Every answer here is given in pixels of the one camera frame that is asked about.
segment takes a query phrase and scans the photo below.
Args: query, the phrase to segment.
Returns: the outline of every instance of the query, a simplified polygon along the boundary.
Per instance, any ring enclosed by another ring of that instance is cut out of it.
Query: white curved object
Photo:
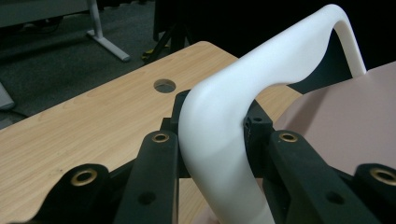
[[[366,73],[348,17],[327,5],[198,83],[180,114],[178,136],[191,177],[220,223],[274,223],[251,173],[243,120],[265,88],[295,83],[314,71],[338,34],[352,76]]]

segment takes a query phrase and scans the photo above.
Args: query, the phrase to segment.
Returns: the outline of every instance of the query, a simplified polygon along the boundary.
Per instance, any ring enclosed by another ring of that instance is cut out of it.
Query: gray carpet
[[[58,27],[28,26],[1,36],[0,81],[16,106],[0,112],[0,120],[30,117],[141,67],[142,53],[157,44],[154,9],[147,1],[100,11],[104,37],[131,56],[127,63],[86,35],[92,28],[87,12],[65,16]]]

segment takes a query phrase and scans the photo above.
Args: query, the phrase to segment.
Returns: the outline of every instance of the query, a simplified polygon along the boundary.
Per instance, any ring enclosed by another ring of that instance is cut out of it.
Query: wooden table
[[[112,171],[133,160],[146,134],[171,117],[177,93],[236,60],[199,42],[0,130],[0,223],[32,218],[50,189],[78,165],[99,163]],[[172,80],[176,89],[156,91],[159,79]],[[276,120],[299,96],[276,86],[257,100]],[[191,223],[205,199],[191,179],[180,180],[179,197],[179,223]]]

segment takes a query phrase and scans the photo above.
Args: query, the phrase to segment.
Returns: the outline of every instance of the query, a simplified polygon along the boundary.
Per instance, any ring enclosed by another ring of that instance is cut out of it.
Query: screw hole
[[[138,201],[143,205],[149,205],[155,201],[156,197],[153,192],[141,193],[138,197]]]
[[[298,139],[298,137],[292,133],[281,133],[279,137],[285,142],[297,142]]]
[[[370,170],[370,174],[376,180],[391,186],[396,186],[396,174],[388,170],[373,168]]]
[[[168,139],[169,139],[169,135],[164,134],[164,133],[158,133],[152,137],[152,141],[154,141],[156,143],[166,142],[166,141],[168,141]]]
[[[70,182],[73,186],[81,187],[90,184],[97,176],[98,173],[95,170],[88,168],[86,170],[76,172]]]
[[[336,203],[336,204],[343,204],[344,203],[344,198],[341,197],[338,193],[335,193],[333,191],[330,191],[326,194],[326,198],[330,203]]]

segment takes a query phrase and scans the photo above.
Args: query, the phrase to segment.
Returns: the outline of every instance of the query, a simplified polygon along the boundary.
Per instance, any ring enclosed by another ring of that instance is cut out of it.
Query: pink surface
[[[275,123],[304,136],[330,165],[351,175],[362,163],[396,168],[396,62],[309,92]]]

